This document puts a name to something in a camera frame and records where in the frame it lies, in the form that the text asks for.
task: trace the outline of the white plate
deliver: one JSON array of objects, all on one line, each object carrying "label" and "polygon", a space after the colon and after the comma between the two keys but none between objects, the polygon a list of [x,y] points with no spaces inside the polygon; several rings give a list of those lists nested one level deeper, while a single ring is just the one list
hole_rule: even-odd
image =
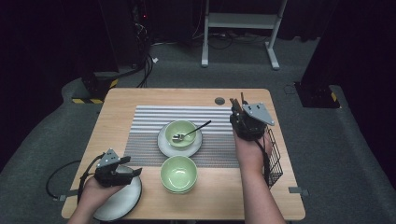
[{"label": "white plate", "polygon": [[195,136],[195,141],[186,147],[173,147],[171,146],[168,141],[165,138],[165,129],[168,126],[165,125],[163,128],[160,130],[160,133],[158,134],[158,147],[160,148],[160,151],[163,153],[163,155],[167,157],[173,157],[173,156],[185,156],[185,157],[190,157],[192,156],[195,152],[198,151],[198,149],[201,147],[202,144],[202,133],[201,130],[196,131],[196,136]]},{"label": "white plate", "polygon": [[[121,165],[117,168],[117,172],[131,173],[132,169]],[[96,210],[93,217],[101,221],[114,221],[124,217],[137,205],[141,194],[142,182],[139,176],[135,176],[130,185],[112,195],[105,204]]]}]

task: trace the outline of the striped placemat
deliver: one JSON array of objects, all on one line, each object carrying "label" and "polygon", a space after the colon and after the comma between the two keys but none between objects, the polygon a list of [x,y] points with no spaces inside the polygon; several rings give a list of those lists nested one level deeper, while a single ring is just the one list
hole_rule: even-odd
[{"label": "striped placemat", "polygon": [[138,105],[124,152],[131,156],[127,165],[161,166],[167,156],[157,145],[158,133],[169,122],[185,119],[196,126],[212,120],[201,129],[200,149],[190,156],[198,167],[237,168],[231,113],[226,106]]}]

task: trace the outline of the metal spoon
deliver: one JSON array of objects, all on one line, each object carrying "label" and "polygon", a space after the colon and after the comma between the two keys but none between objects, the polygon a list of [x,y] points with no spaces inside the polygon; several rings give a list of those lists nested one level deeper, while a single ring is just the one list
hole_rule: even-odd
[{"label": "metal spoon", "polygon": [[185,137],[186,135],[189,135],[190,133],[196,132],[196,131],[198,131],[198,130],[204,128],[204,127],[205,127],[206,125],[208,125],[210,122],[212,122],[212,120],[210,120],[210,121],[208,121],[207,123],[205,123],[205,124],[199,126],[199,127],[196,128],[194,131],[191,131],[191,132],[189,132],[189,133],[177,133],[177,134],[175,134],[175,135],[172,136],[172,141],[174,141],[174,142],[176,142],[176,143],[177,143],[177,142],[181,142],[181,141],[183,141],[183,139],[184,139],[184,137]]}]

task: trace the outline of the wire basket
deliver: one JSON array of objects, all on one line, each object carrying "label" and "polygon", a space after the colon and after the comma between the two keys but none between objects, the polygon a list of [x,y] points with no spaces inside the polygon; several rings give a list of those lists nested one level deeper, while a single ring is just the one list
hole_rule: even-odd
[{"label": "wire basket", "polygon": [[276,140],[274,138],[274,134],[271,129],[268,127],[266,130],[270,135],[271,145],[273,147],[271,157],[270,157],[270,174],[269,174],[269,181],[268,181],[268,188],[271,188],[276,181],[283,175],[282,167],[280,166],[280,153],[279,149],[277,148]]}]

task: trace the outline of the green bowl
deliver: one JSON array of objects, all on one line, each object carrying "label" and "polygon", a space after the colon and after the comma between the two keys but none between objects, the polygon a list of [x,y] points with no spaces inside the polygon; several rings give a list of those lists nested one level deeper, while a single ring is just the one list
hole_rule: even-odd
[{"label": "green bowl", "polygon": [[183,147],[187,147],[191,145],[196,137],[196,132],[190,133],[189,135],[186,135],[184,139],[180,142],[174,142],[172,140],[173,135],[179,134],[179,133],[189,133],[195,129],[195,125],[187,120],[175,120],[172,121],[171,123],[168,124],[168,126],[165,129],[165,138],[168,141],[168,143],[173,146],[173,147],[178,147],[179,149],[182,149]]},{"label": "green bowl", "polygon": [[195,162],[185,156],[168,158],[161,167],[163,186],[173,193],[188,192],[198,178]]}]

